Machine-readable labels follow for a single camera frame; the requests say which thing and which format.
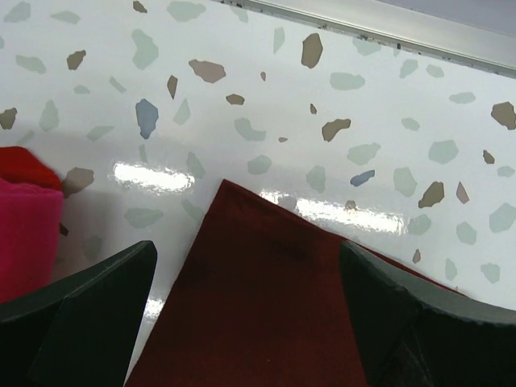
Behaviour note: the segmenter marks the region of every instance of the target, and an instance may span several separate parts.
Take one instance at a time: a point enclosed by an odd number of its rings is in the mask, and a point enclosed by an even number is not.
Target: pink fabric
[[[60,191],[0,179],[0,302],[50,280],[62,206]]]

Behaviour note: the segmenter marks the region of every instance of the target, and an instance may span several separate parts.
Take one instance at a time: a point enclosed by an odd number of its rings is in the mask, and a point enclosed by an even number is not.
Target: dark red fabric
[[[54,171],[21,147],[0,148],[0,179],[61,191],[61,182]]]
[[[223,181],[126,386],[366,387],[341,241]]]

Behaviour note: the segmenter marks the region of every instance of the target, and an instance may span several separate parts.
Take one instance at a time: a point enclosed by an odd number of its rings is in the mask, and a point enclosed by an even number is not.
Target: red fabric
[[[0,179],[61,190],[59,177],[21,147],[0,148]]]
[[[0,302],[50,280],[62,204],[60,191],[0,180]]]
[[[0,148],[0,302],[45,286],[59,238],[59,177],[27,149]]]
[[[341,241],[224,181],[126,387],[366,387]]]

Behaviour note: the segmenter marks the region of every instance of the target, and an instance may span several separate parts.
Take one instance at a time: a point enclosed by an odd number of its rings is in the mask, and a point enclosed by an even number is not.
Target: brown fleck
[[[457,185],[457,191],[456,191],[457,199],[460,200],[462,204],[466,204],[469,202],[469,196],[466,192],[466,189],[462,185],[462,183],[459,181],[459,184]]]
[[[64,198],[81,192],[84,188],[94,182],[94,171],[91,169],[74,168],[66,173],[62,182],[61,190]]]
[[[177,78],[173,75],[170,76],[169,81],[167,82],[167,89],[169,89],[170,97],[174,99],[176,97]]]
[[[135,0],[134,2],[132,2],[132,8],[133,8],[133,10],[135,10],[137,12],[141,12],[142,14],[147,13],[147,8],[145,8],[144,5],[141,2],[139,2],[138,0]]]
[[[226,101],[232,105],[243,105],[245,98],[238,94],[230,94],[226,96]]]
[[[354,200],[348,200],[346,202],[346,210],[356,210],[356,203]]]
[[[514,113],[514,106],[510,102],[493,105],[491,117],[510,131],[516,129],[516,114]]]
[[[188,62],[195,75],[201,77],[204,82],[215,83],[226,76],[224,66],[209,61],[192,59]]]
[[[419,251],[419,249],[417,249],[414,253],[414,256],[412,257],[412,262],[417,264],[420,260],[421,260],[421,252]]]
[[[4,110],[3,113],[0,114],[0,126],[2,129],[12,129],[15,124],[17,114],[18,111],[15,107]]]
[[[75,51],[73,54],[70,54],[68,58],[66,58],[66,63],[68,64],[68,68],[70,70],[77,70],[82,63],[82,60],[86,56],[86,51]]]
[[[444,183],[441,181],[434,181],[430,184],[427,191],[422,195],[419,201],[419,208],[432,207],[434,204],[441,202],[444,199]]]
[[[484,157],[484,161],[486,164],[494,164],[494,157],[491,153],[487,152],[484,149],[484,152],[482,153],[482,156]]]
[[[68,228],[63,226],[63,223],[59,223],[59,233],[63,236],[68,236]]]
[[[330,142],[335,135],[342,129],[348,129],[352,125],[350,119],[336,119],[330,123],[325,123],[322,127],[322,137],[325,141]]]
[[[313,69],[323,54],[323,44],[321,43],[321,37],[319,34],[314,33],[308,35],[303,40],[303,53],[301,57],[301,64],[309,69]]]

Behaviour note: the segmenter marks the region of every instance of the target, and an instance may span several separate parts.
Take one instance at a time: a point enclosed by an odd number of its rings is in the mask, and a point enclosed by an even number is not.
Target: terrazzo pattern surface
[[[142,239],[133,363],[222,178],[516,309],[516,81],[217,2],[0,5],[0,145],[63,179],[54,278]]]

